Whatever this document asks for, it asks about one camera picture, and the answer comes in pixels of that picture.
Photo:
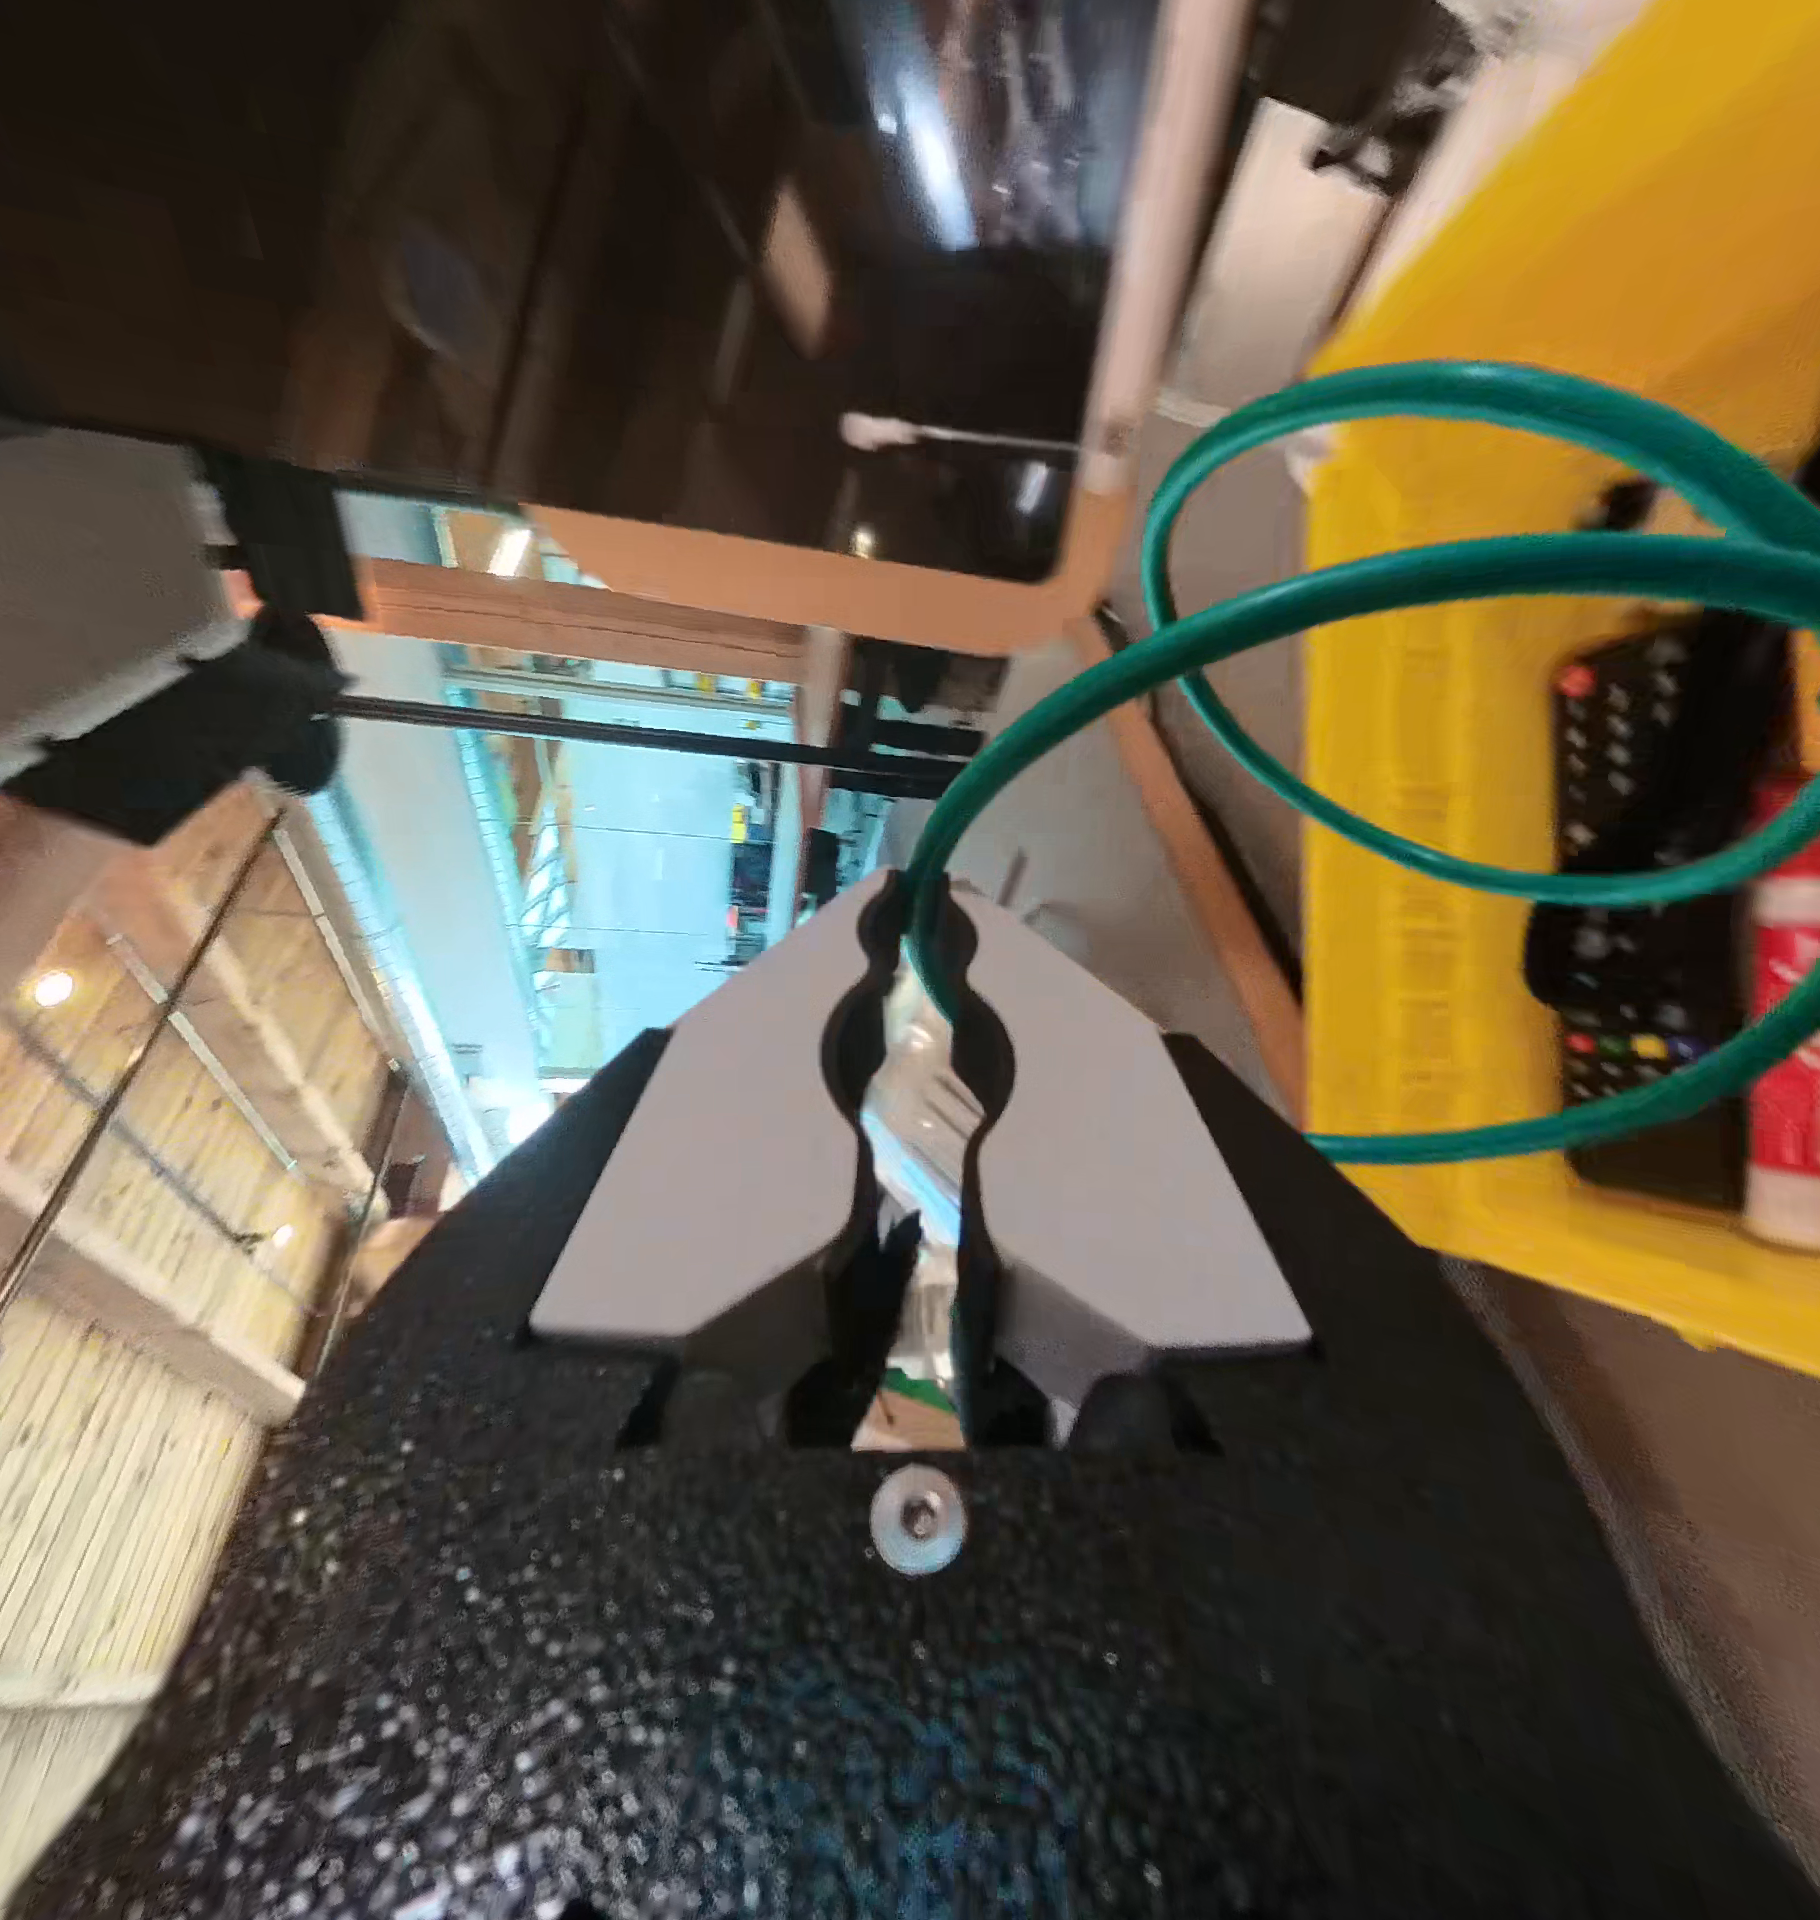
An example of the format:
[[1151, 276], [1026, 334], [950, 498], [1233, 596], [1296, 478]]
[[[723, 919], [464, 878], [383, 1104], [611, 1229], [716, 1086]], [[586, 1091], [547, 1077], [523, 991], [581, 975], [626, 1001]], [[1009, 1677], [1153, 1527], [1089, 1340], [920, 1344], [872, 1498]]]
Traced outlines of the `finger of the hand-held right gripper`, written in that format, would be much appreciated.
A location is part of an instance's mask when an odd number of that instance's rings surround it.
[[158, 844], [230, 786], [341, 763], [321, 617], [363, 611], [314, 472], [0, 426], [0, 795]]

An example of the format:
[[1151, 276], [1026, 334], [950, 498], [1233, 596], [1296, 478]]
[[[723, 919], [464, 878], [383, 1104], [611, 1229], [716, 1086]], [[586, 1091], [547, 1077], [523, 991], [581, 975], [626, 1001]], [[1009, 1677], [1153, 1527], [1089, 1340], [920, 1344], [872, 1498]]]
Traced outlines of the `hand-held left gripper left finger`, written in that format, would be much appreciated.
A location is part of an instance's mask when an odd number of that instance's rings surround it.
[[864, 878], [668, 1028], [528, 1309], [528, 1346], [644, 1366], [630, 1443], [696, 1387], [782, 1443], [857, 1443], [891, 1369], [920, 1212], [864, 1126], [907, 885]]

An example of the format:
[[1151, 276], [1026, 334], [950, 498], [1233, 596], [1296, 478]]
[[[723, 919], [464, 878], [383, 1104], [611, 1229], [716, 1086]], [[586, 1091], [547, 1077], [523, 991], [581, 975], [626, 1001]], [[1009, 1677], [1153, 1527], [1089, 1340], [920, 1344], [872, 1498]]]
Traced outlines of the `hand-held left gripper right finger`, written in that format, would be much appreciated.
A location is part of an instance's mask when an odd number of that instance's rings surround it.
[[961, 1443], [1066, 1443], [1092, 1407], [1190, 1421], [1193, 1369], [1314, 1333], [1171, 1035], [1005, 905], [944, 902], [947, 1020], [905, 980], [905, 1385]]

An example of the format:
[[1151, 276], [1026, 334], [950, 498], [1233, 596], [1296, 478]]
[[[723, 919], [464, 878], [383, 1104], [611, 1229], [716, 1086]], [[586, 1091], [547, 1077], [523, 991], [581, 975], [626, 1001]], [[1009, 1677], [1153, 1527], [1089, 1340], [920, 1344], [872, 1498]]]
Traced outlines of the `yellow plastic bin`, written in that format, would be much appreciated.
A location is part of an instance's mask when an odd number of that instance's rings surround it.
[[[1643, 4], [1591, 60], [1491, 71], [1318, 371], [1527, 363], [1659, 397], [1778, 470], [1820, 434], [1820, 1]], [[1549, 868], [1547, 682], [1616, 616], [1489, 604], [1306, 636], [1306, 779], [1379, 828]], [[1547, 1112], [1524, 908], [1305, 833], [1306, 1118]], [[1561, 1156], [1353, 1172], [1417, 1242], [1820, 1379], [1820, 1255], [1578, 1181]]]

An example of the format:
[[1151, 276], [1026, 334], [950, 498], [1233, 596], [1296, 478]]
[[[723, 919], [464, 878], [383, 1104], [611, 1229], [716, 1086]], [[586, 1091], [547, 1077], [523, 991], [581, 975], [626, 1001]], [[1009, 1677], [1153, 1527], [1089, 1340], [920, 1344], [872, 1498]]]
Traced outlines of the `white mirror stand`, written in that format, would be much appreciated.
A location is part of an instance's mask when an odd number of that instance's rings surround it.
[[1440, 4], [1173, 4], [1105, 301], [1059, 567], [1005, 582], [851, 559], [818, 627], [1007, 658], [1063, 636], [1134, 563], [1177, 424], [1283, 388], [1373, 269], [1419, 160]]

